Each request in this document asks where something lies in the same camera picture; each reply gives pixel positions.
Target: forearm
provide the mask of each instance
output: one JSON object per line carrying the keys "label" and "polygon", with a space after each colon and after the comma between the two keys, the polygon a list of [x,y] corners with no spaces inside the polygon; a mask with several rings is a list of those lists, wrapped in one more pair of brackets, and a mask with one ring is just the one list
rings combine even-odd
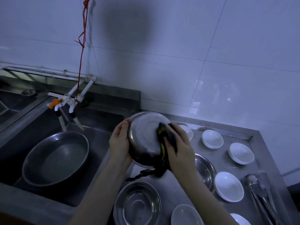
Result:
{"label": "forearm", "polygon": [[195,176],[180,183],[205,225],[238,225],[206,185]]}
{"label": "forearm", "polygon": [[109,160],[69,225],[106,225],[126,171]]}

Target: right hand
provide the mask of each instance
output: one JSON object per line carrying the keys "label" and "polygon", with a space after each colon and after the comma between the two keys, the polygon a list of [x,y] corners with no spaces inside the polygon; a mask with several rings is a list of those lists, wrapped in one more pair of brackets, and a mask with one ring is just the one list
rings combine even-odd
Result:
{"label": "right hand", "polygon": [[164,141],[167,147],[170,168],[177,181],[180,185],[182,185],[191,178],[193,179],[197,176],[195,153],[186,132],[177,124],[172,123],[172,125],[176,131],[169,125],[166,126],[172,133],[175,134],[177,153],[175,153],[174,148],[168,142],[166,137],[164,137]]}

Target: orange faucet handle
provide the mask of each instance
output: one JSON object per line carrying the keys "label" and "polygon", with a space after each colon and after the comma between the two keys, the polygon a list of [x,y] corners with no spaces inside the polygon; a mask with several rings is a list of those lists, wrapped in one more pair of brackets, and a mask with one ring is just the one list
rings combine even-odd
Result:
{"label": "orange faucet handle", "polygon": [[61,101],[59,99],[54,99],[52,103],[49,105],[50,109],[53,109],[56,105],[60,104]]}

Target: left hand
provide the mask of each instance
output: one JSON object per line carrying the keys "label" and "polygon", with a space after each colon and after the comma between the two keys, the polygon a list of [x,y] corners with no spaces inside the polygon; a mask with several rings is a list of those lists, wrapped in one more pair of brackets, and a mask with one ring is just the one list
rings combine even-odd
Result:
{"label": "left hand", "polygon": [[132,163],[129,155],[129,141],[127,137],[130,118],[117,125],[110,137],[110,160],[121,165],[122,171],[126,172]]}

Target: hand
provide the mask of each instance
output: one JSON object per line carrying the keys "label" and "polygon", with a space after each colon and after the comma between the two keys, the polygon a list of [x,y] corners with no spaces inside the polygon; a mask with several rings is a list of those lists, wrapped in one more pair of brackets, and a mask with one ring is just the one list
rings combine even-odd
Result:
{"label": "hand", "polygon": [[124,172],[129,168],[132,159],[128,153],[129,141],[127,138],[128,124],[130,119],[127,118],[117,125],[110,137],[110,160],[121,165]]}
{"label": "hand", "polygon": [[164,141],[167,147],[171,170],[180,185],[183,185],[190,181],[191,178],[197,177],[195,153],[186,132],[177,124],[172,123],[172,125],[176,131],[169,125],[166,126],[175,134],[177,153],[175,153],[174,148],[168,142],[166,137],[164,137]]}

